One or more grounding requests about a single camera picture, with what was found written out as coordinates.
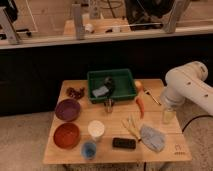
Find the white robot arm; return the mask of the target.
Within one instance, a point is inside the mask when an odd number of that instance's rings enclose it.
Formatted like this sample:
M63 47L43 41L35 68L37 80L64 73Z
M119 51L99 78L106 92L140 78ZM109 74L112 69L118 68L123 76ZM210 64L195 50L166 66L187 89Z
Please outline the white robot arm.
M213 87L205 83L208 77L206 65L199 61L170 69L165 75L166 87L160 99L163 104L162 122L169 124L176 110L191 100L213 116Z

